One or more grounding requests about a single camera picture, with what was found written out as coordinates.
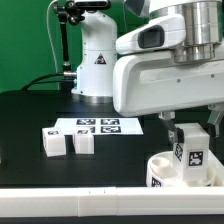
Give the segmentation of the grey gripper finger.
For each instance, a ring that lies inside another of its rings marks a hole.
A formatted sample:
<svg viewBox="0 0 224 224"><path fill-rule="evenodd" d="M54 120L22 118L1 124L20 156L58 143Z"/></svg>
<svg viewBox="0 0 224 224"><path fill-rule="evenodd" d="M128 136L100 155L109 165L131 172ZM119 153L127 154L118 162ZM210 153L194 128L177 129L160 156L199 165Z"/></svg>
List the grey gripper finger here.
<svg viewBox="0 0 224 224"><path fill-rule="evenodd" d="M212 137L218 137L220 135L220 123L224 118L224 103L210 104L208 109L211 111L208 118L208 124Z"/></svg>
<svg viewBox="0 0 224 224"><path fill-rule="evenodd" d="M171 144L176 143L178 140L177 128L173 122L173 119L175 118L175 112L174 111L160 112L158 114L158 117L168 130L168 139L170 143Z"/></svg>

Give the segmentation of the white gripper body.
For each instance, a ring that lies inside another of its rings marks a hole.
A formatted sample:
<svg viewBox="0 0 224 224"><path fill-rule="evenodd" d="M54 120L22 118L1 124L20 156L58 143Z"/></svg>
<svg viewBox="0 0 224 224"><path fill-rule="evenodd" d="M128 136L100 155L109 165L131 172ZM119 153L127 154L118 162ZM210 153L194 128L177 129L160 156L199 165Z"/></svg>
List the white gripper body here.
<svg viewBox="0 0 224 224"><path fill-rule="evenodd" d="M123 116L175 111L224 102L224 56L178 64L170 53L120 58L113 73L113 103Z"/></svg>

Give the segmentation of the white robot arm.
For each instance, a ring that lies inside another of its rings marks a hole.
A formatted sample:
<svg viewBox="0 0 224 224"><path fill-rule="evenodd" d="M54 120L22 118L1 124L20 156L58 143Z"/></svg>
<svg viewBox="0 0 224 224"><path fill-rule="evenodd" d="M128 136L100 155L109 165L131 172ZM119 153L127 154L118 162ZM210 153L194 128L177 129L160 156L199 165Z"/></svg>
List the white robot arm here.
<svg viewBox="0 0 224 224"><path fill-rule="evenodd" d="M149 22L121 37L100 12L107 0L74 0L85 11L83 61L76 93L111 97L123 116L158 113L171 138L186 132L172 122L179 109L210 107L209 134L224 117L223 0L124 0Z"/></svg>

